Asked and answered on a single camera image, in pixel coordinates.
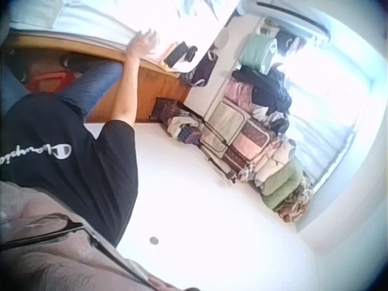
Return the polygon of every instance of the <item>hand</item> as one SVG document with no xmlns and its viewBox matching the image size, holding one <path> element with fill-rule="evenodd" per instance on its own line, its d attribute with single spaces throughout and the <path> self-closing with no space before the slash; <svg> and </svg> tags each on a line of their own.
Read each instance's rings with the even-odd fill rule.
<svg viewBox="0 0 388 291">
<path fill-rule="evenodd" d="M 151 52 L 156 46 L 157 34 L 149 30 L 142 34 L 138 32 L 127 48 L 127 58 L 141 59 Z"/>
</svg>

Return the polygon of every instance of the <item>white floor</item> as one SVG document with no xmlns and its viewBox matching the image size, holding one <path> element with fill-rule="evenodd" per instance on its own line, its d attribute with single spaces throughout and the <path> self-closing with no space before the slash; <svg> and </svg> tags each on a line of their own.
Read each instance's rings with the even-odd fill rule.
<svg viewBox="0 0 388 291">
<path fill-rule="evenodd" d="M 226 181 L 160 125 L 135 130 L 139 196 L 118 246 L 124 257 L 181 288 L 318 290 L 315 255 L 254 190 Z"/>
</svg>

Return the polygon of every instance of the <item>black bag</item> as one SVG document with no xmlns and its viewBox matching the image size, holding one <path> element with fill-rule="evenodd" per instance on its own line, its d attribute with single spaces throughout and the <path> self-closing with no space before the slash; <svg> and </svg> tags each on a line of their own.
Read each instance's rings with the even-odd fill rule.
<svg viewBox="0 0 388 291">
<path fill-rule="evenodd" d="M 182 73 L 180 78 L 190 86 L 205 87 L 216 65 L 218 56 L 208 51 L 198 65 L 188 73 Z"/>
</svg>

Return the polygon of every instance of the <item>window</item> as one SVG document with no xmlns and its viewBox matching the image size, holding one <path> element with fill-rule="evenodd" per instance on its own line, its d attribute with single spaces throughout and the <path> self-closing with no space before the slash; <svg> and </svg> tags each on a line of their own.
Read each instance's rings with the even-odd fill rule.
<svg viewBox="0 0 388 291">
<path fill-rule="evenodd" d="M 307 44 L 283 64 L 293 100 L 286 134 L 297 142 L 296 157 L 319 185 L 354 137 L 370 80 L 332 47 Z"/>
</svg>

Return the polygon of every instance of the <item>blue jeans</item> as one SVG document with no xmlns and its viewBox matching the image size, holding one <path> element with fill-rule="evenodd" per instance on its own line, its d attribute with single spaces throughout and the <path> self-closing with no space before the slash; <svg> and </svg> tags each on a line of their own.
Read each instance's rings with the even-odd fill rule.
<svg viewBox="0 0 388 291">
<path fill-rule="evenodd" d="M 77 106 L 83 117 L 89 116 L 97 102 L 122 76 L 122 64 L 113 61 L 93 61 L 88 70 L 63 91 L 56 94 L 65 102 Z M 1 115 L 30 92 L 13 76 L 11 70 L 1 66 Z"/>
</svg>

